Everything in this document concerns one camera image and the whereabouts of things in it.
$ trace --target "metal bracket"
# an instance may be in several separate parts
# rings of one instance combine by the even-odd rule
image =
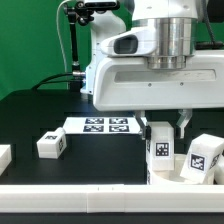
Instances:
[[[192,109],[182,109],[179,110],[179,113],[181,116],[176,124],[176,138],[183,139],[185,132],[184,129],[192,117]]]

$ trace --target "cable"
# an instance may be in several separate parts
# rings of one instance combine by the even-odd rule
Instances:
[[[38,85],[35,85],[32,90],[37,90],[40,86],[42,85],[46,85],[46,84],[55,84],[55,83],[70,83],[70,82],[77,82],[76,80],[74,79],[71,79],[71,80],[61,80],[61,81],[51,81],[51,82],[41,82],[39,83]]]
[[[38,84],[36,84],[35,86],[33,86],[31,89],[32,90],[37,90],[43,83],[46,83],[46,82],[48,82],[49,80],[52,80],[52,79],[56,79],[56,78],[60,78],[60,77],[65,77],[65,76],[72,76],[72,73],[57,74],[57,75],[50,76],[50,77],[48,77],[48,78],[43,79],[42,81],[40,81]]]
[[[59,18],[60,18],[60,9],[61,9],[61,7],[66,2],[72,2],[72,1],[75,1],[75,0],[65,0],[65,1],[61,2],[61,4],[58,6],[57,16],[56,16],[57,33],[58,33],[58,38],[59,38],[59,42],[60,42],[60,46],[61,46],[61,52],[62,52],[62,57],[63,57],[63,61],[64,61],[64,69],[65,69],[65,72],[68,72],[68,64],[67,64],[67,59],[66,59],[66,55],[65,55],[64,44],[63,44],[62,37],[61,37],[61,30],[60,30]]]
[[[201,4],[202,4],[202,9],[203,9],[203,14],[204,14],[204,21],[205,24],[207,26],[207,30],[211,39],[211,42],[215,45],[215,34],[212,30],[210,21],[209,21],[209,17],[208,17],[208,11],[207,11],[207,1],[206,0],[201,0]]]

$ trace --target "black and white pattern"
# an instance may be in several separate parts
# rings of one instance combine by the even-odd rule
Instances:
[[[110,118],[110,124],[128,124],[127,118]]]
[[[149,170],[147,171],[147,184],[151,184],[150,183],[150,172],[149,172]]]
[[[127,125],[113,125],[109,126],[109,131],[113,133],[120,133],[120,132],[129,132],[129,126]]]
[[[104,118],[87,118],[86,124],[104,124]]]
[[[56,138],[57,138],[57,136],[55,136],[55,135],[48,135],[45,139],[55,140]]]
[[[205,157],[191,154],[191,168],[205,171]]]
[[[156,156],[169,156],[169,143],[156,143]]]
[[[102,125],[86,125],[84,126],[83,132],[103,132],[104,131],[104,126]]]
[[[64,143],[63,143],[63,140],[61,139],[59,141],[59,150],[61,151],[63,149],[63,146],[64,146]]]
[[[219,156],[220,156],[220,155],[217,155],[216,157],[214,157],[214,159],[212,160],[212,164],[211,164],[210,169],[211,169],[212,167],[214,167],[214,166],[217,164],[217,162],[218,162],[218,160],[219,160]]]
[[[146,140],[146,150],[150,152],[150,141]]]

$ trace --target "screw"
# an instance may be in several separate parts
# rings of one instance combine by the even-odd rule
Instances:
[[[84,6],[84,3],[83,2],[80,2],[79,4],[78,4],[78,7],[79,8],[82,8]]]

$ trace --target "black cable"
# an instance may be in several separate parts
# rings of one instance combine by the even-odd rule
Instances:
[[[222,41],[216,41],[215,40],[215,34],[212,30],[211,23],[209,21],[208,11],[207,11],[207,3],[206,0],[201,0],[201,6],[203,9],[204,14],[204,22],[206,24],[208,34],[210,36],[210,42],[197,42],[196,43],[196,50],[207,50],[207,49],[221,49],[224,44]]]
[[[72,73],[65,73],[65,74],[52,75],[52,76],[50,76],[50,77],[48,77],[48,78],[43,79],[43,80],[40,81],[38,84],[36,84],[35,86],[33,86],[31,89],[32,89],[32,90],[37,90],[37,89],[42,85],[42,83],[46,83],[46,82],[48,82],[49,80],[56,79],[56,78],[60,78],[60,77],[65,77],[65,76],[72,76]]]
[[[77,82],[77,81],[74,80],[74,79],[71,79],[71,80],[61,80],[61,81],[41,82],[41,83],[35,85],[35,86],[32,88],[32,90],[37,90],[40,86],[42,86],[42,85],[46,85],[46,84],[70,83],[70,82]]]
[[[203,9],[204,21],[205,21],[205,24],[206,24],[206,27],[207,27],[207,30],[208,30],[208,34],[210,36],[211,42],[213,44],[215,44],[215,42],[216,42],[215,41],[215,34],[212,30],[211,23],[209,21],[206,0],[201,0],[201,5],[202,5],[202,9]]]

